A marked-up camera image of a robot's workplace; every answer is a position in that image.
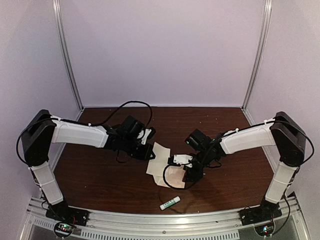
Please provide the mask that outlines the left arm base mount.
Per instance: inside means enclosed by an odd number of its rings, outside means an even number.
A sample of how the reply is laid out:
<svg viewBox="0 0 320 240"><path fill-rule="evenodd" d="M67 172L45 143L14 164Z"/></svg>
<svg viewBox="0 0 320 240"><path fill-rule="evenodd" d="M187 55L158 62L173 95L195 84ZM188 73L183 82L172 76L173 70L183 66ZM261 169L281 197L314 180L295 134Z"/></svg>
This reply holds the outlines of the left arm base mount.
<svg viewBox="0 0 320 240"><path fill-rule="evenodd" d="M45 216L59 222L83 226L87 225L89 211L85 209L70 207L65 199L57 204L48 204Z"/></svg>

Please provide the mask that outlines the beige envelope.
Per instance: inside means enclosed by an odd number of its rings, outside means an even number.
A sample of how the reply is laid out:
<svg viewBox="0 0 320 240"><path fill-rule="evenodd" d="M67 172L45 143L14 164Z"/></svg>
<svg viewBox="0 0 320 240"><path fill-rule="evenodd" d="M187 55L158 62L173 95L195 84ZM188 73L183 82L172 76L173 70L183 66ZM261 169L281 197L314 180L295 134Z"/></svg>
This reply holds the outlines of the beige envelope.
<svg viewBox="0 0 320 240"><path fill-rule="evenodd" d="M184 189L185 182L183 182L183 178L185 175L185 170L183 167L170 166L165 172L165 179L174 188ZM160 187L169 188L169 186L165 183L162 176L153 176L153 180L156 185Z"/></svg>

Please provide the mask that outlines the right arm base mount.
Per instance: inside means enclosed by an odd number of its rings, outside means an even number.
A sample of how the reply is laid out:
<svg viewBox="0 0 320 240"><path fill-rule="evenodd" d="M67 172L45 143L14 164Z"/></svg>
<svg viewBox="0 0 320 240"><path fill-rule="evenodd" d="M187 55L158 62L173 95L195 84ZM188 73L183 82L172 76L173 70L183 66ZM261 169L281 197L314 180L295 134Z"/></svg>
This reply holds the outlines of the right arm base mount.
<svg viewBox="0 0 320 240"><path fill-rule="evenodd" d="M274 218L281 217L279 203L271 203L262 200L261 204L253 207L245 207L239 211L241 224L243 226L257 224L265 221L271 221Z"/></svg>

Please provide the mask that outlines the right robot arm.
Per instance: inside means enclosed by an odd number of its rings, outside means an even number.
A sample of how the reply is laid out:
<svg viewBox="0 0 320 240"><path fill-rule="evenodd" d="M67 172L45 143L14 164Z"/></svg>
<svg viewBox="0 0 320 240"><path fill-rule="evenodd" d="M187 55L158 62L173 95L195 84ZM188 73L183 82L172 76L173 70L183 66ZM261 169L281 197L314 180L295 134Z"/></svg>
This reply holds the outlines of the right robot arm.
<svg viewBox="0 0 320 240"><path fill-rule="evenodd" d="M190 164L184 166L183 181L196 183L204 175L204 168L211 162L236 152L275 146L279 153L279 164L272 181L264 195L265 203L256 210L259 220L268 220L279 203L298 168L305 161L307 137L300 126L284 111L276 113L274 118L243 129L234 129L219 133L214 138L195 129L186 139L196 154Z"/></svg>

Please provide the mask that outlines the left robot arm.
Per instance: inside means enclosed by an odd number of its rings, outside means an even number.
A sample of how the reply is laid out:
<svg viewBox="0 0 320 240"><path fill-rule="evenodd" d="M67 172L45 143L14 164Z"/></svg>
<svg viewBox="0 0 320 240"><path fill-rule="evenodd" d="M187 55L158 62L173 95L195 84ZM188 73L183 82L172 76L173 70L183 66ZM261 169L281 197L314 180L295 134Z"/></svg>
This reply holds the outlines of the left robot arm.
<svg viewBox="0 0 320 240"><path fill-rule="evenodd" d="M105 123L91 124L60 118L42 109L19 134L15 149L22 148L18 158L28 166L35 176L47 202L53 206L52 213L61 222L72 218L66 207L62 191L49 164L52 144L74 144L99 149L125 152L137 160L153 160L156 155L148 140L156 130L148 128L129 115L122 123L114 126Z"/></svg>

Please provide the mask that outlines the cream letter paper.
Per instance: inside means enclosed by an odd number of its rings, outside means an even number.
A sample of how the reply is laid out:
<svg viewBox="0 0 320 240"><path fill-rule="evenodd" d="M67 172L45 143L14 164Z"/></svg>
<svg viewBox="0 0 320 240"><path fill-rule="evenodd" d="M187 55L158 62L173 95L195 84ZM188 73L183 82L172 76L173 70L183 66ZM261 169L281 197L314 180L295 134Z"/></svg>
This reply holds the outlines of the cream letter paper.
<svg viewBox="0 0 320 240"><path fill-rule="evenodd" d="M155 158L149 160L146 174L161 177L163 175L164 168L168 165L168 158L171 156L171 149L155 142L152 150L155 154Z"/></svg>

